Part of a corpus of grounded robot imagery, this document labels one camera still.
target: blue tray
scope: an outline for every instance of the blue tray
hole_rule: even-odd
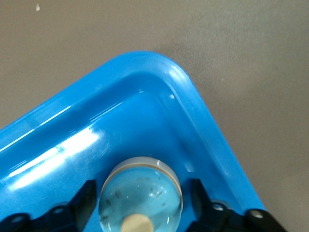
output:
[[[69,201],[83,183],[100,189],[134,156],[162,160],[177,174],[183,214],[194,220],[190,178],[243,214],[264,209],[189,76],[153,52],[120,55],[0,131],[0,220],[36,218]],[[98,208],[86,232],[101,231]]]

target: round beige object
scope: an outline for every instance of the round beige object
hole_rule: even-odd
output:
[[[132,214],[122,222],[121,232],[154,232],[154,226],[147,216]]]

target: blue plastic tray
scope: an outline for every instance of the blue plastic tray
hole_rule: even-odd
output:
[[[153,52],[118,56],[0,131],[0,220],[38,217],[134,156],[162,160],[184,195],[179,232],[195,219],[190,178],[236,212],[264,209],[197,89]],[[98,208],[86,232],[101,231]]]

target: gray tabletop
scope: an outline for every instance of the gray tabletop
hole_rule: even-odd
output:
[[[307,231],[309,1],[1,1],[0,128],[131,50],[185,68],[266,208]]]

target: black bracket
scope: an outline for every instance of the black bracket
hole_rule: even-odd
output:
[[[81,232],[96,204],[96,182],[88,180],[67,205],[33,220],[26,213],[10,215],[0,222],[0,232]]]
[[[192,204],[198,221],[186,232],[287,232],[267,211],[250,209],[245,216],[211,202],[199,179],[192,180]]]

